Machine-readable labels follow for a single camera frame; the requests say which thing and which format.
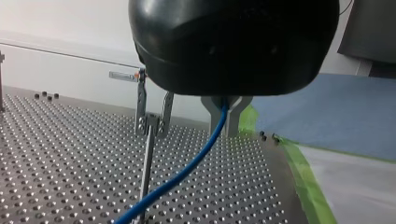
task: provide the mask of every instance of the metal bracket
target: metal bracket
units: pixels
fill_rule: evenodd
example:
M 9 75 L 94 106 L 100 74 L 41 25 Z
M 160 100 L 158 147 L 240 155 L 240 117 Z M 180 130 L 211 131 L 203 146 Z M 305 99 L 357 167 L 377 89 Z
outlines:
M 143 164 L 142 186 L 140 189 L 140 199 L 143 199 L 149 192 L 149 179 L 151 174 L 151 163 L 154 151 L 155 137 L 165 138 L 168 134 L 172 113 L 172 104 L 174 100 L 174 94 L 172 92 L 167 92 L 165 94 L 165 98 L 163 99 L 163 112 L 161 116 L 146 113 L 146 76 L 146 70 L 141 68 L 139 70 L 139 84 L 137 87 L 137 109 L 134 121 L 134 133 L 147 137 L 145 160 Z M 134 223 L 145 223 L 145 213 L 140 214 L 139 218 L 136 219 Z
M 210 113 L 209 132 L 213 133 L 221 118 L 221 98 L 219 96 L 203 96 L 201 102 Z M 227 97 L 230 109 L 228 110 L 225 123 L 225 135 L 235 137 L 238 135 L 239 117 L 244 109 L 253 100 L 252 96 L 229 96 Z
M 146 113 L 146 76 L 146 70 L 141 68 L 139 70 L 139 84 L 137 87 L 137 109 L 135 114 L 134 133 L 138 135 L 148 135 L 149 126 L 152 126 L 156 137 L 165 138 L 169 130 L 174 94 L 172 92 L 167 92 L 165 94 L 163 99 L 163 112 L 160 117 Z M 149 122 L 149 118 L 151 118 L 151 120 L 156 119 L 156 123 L 158 124 L 153 126 L 152 122 Z
M 3 83 L 2 83 L 2 74 L 1 74 L 1 64 L 3 63 L 4 59 L 6 56 L 1 53 L 0 51 L 0 112 L 4 112 L 4 106 L 3 106 Z

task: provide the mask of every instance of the green tape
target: green tape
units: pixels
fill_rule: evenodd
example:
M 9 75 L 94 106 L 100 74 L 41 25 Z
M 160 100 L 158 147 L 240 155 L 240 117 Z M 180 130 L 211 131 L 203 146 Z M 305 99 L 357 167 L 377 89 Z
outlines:
M 285 155 L 294 176 L 295 188 L 309 223 L 337 223 L 303 153 L 292 142 L 284 138 L 278 139 L 285 148 Z
M 258 117 L 259 112 L 252 105 L 248 105 L 239 117 L 239 132 L 255 133 Z

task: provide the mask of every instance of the blue cable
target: blue cable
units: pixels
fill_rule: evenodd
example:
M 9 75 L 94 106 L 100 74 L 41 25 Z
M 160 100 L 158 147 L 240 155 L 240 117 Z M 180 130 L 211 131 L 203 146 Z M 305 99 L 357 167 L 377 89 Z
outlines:
M 191 172 L 199 165 L 199 163 L 204 159 L 206 154 L 210 151 L 210 149 L 215 144 L 216 140 L 220 136 L 221 129 L 224 126 L 224 123 L 227 119 L 227 112 L 228 112 L 228 104 L 225 100 L 223 100 L 223 106 L 221 109 L 221 118 L 219 121 L 218 126 L 216 127 L 215 131 L 213 132 L 212 136 L 210 137 L 209 141 L 207 141 L 204 148 L 201 152 L 188 164 L 180 173 L 178 173 L 174 178 L 170 179 L 166 183 L 164 183 L 159 188 L 152 191 L 150 194 L 146 195 L 140 202 L 135 204 L 129 211 L 127 211 L 118 221 L 116 224 L 128 224 L 141 213 L 145 212 L 148 207 L 150 207 L 155 201 L 160 199 L 166 192 L 176 187 L 178 184 L 181 183 Z

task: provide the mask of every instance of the white wall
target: white wall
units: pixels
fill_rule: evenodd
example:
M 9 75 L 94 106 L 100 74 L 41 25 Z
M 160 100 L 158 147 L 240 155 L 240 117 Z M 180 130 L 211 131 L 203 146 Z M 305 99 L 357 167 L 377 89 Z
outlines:
M 341 8 L 345 8 L 349 0 L 341 1 Z M 128 0 L 0 1 L 0 50 L 6 54 L 4 84 L 135 107 L 136 84 L 108 78 L 110 70 L 133 73 L 134 67 L 142 65 L 134 50 L 127 6 Z M 340 18 L 323 73 L 356 75 L 361 67 L 361 61 L 336 53 L 349 12 Z M 148 110 L 160 112 L 163 90 L 148 83 L 148 94 Z M 197 97 L 177 96 L 174 115 L 209 119 Z

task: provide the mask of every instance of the metal rod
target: metal rod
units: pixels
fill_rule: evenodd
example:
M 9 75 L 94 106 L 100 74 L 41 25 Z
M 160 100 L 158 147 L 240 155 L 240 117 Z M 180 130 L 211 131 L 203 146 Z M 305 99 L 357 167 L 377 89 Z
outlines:
M 1 64 L 3 63 L 3 60 L 5 59 L 4 54 L 1 54 L 0 51 L 0 112 L 4 112 L 4 106 L 3 106 L 3 83 L 1 81 L 2 75 L 1 75 Z
M 150 125 L 148 127 L 148 138 L 146 139 L 146 153 L 143 165 L 142 186 L 140 189 L 140 200 L 142 200 L 149 192 L 149 177 L 151 174 L 152 152 L 154 150 L 154 128 Z M 145 221 L 145 213 L 139 217 L 140 223 Z

